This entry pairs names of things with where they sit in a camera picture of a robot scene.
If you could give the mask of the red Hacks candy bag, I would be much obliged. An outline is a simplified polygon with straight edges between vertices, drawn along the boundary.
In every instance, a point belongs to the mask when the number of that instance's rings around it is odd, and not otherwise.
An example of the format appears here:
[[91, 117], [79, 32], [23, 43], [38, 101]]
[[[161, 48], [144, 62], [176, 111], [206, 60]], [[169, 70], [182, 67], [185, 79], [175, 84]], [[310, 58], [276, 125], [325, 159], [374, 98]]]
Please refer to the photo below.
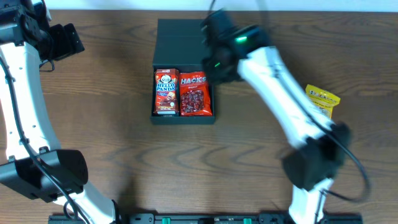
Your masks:
[[208, 81], [204, 72], [181, 73], [179, 93], [182, 116], [213, 115]]

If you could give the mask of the dark green gift box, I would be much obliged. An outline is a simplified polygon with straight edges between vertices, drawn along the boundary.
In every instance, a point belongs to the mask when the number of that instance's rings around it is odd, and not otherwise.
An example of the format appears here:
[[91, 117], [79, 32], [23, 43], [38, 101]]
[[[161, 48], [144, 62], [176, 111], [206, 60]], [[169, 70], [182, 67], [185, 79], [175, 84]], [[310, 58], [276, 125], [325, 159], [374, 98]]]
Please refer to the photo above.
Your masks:
[[[161, 68], [175, 68], [179, 72], [203, 71], [201, 61], [208, 56], [208, 49], [202, 43], [203, 19], [158, 19], [157, 39], [152, 61], [153, 73]], [[157, 115], [155, 109], [155, 75], [152, 75], [152, 111], [150, 120], [154, 125], [170, 124], [214, 124], [215, 91], [209, 84], [212, 116]]]

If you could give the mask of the red Hello Panda box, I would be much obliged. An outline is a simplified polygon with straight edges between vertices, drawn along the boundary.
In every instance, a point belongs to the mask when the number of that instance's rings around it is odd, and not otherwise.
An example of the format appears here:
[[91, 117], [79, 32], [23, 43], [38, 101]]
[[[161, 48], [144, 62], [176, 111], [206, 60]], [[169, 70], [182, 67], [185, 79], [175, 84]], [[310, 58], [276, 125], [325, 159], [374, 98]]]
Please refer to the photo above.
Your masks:
[[179, 113], [178, 75], [179, 71], [174, 68], [155, 71], [154, 114], [165, 116]]

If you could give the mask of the yellow seeds snack bag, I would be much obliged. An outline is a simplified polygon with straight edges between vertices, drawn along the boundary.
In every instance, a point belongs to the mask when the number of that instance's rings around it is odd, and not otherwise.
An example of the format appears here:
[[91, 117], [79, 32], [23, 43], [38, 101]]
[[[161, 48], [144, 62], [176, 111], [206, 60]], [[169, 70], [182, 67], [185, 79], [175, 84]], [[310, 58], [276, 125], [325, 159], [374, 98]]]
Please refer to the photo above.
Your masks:
[[341, 100], [340, 97], [334, 95], [333, 93], [313, 85], [307, 85], [305, 92], [314, 105], [317, 106], [321, 112], [329, 118], [332, 117], [333, 108], [337, 106]]

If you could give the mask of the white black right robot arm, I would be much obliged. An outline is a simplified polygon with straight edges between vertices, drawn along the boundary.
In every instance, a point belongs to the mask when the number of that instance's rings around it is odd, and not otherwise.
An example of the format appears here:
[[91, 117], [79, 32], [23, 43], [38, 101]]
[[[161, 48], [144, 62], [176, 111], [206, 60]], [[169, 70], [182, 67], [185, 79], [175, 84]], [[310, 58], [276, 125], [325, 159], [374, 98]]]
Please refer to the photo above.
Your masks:
[[259, 26], [236, 27], [226, 11], [212, 12], [201, 24], [210, 55], [203, 59], [215, 85], [242, 79], [264, 100], [293, 151], [282, 167], [293, 184], [289, 215], [294, 223], [319, 223], [328, 189], [345, 153], [335, 142], [349, 139], [348, 127], [335, 124], [305, 94], [276, 46]]

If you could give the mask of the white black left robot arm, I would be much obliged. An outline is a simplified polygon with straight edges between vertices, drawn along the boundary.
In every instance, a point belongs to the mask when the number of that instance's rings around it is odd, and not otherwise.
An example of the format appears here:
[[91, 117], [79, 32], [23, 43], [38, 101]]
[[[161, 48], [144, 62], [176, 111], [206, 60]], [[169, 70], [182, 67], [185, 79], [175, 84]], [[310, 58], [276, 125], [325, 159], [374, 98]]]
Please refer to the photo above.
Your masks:
[[63, 149], [49, 120], [40, 73], [84, 51], [72, 24], [50, 25], [44, 1], [1, 2], [1, 107], [7, 163], [1, 183], [31, 199], [63, 207], [67, 223], [120, 223], [114, 200], [88, 180], [83, 154]]

